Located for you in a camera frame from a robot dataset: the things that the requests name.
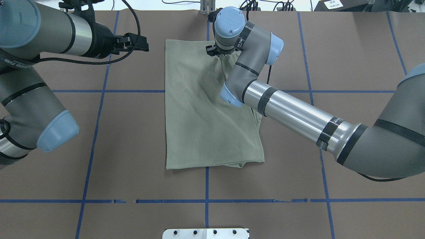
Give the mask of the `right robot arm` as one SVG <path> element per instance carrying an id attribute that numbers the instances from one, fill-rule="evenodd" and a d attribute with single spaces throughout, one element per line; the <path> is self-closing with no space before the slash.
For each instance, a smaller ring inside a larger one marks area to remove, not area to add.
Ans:
<path id="1" fill-rule="evenodd" d="M 414 67 L 374 125 L 351 124 L 258 79 L 273 65 L 284 42 L 230 6 L 208 15 L 213 23 L 210 56 L 240 52 L 220 91 L 223 101 L 246 105 L 302 135 L 336 162 L 372 181 L 395 181 L 425 171 L 424 64 Z"/>

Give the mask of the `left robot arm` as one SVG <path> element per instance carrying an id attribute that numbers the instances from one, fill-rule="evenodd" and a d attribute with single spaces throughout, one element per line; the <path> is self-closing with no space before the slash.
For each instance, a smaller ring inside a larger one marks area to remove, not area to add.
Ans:
<path id="1" fill-rule="evenodd" d="M 107 65 L 134 50 L 149 51 L 147 38 L 132 12 L 137 33 L 116 35 L 95 19 L 97 0 L 61 0 L 59 9 L 33 0 L 1 1 L 1 168 L 31 151 L 51 152 L 79 133 L 71 113 L 57 99 L 34 65 L 62 61 Z"/>

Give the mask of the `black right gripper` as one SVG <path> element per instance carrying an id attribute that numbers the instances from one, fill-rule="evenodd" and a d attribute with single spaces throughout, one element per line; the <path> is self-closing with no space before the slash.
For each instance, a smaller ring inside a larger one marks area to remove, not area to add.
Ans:
<path id="1" fill-rule="evenodd" d="M 219 9 L 215 10 L 214 12 L 210 12 L 208 14 L 208 21 L 214 22 L 216 20 L 218 13 L 219 13 Z M 206 46 L 206 53 L 207 55 L 218 55 L 217 47 L 215 45 Z"/>

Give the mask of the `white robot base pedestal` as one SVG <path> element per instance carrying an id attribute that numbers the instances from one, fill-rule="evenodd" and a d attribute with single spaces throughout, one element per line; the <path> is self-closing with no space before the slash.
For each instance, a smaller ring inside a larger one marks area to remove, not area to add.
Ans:
<path id="1" fill-rule="evenodd" d="M 167 229 L 163 239 L 249 239 L 249 229 L 245 228 L 184 228 Z"/>

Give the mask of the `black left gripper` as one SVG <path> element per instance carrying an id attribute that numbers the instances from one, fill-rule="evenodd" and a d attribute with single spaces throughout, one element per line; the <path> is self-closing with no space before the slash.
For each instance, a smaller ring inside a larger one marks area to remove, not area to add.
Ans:
<path id="1" fill-rule="evenodd" d="M 134 33 L 115 35 L 95 19 L 93 5 L 99 0 L 61 0 L 58 6 L 64 9 L 71 25 L 71 39 L 62 52 L 67 55 L 103 59 L 110 54 L 141 50 L 149 52 L 147 38 Z"/>

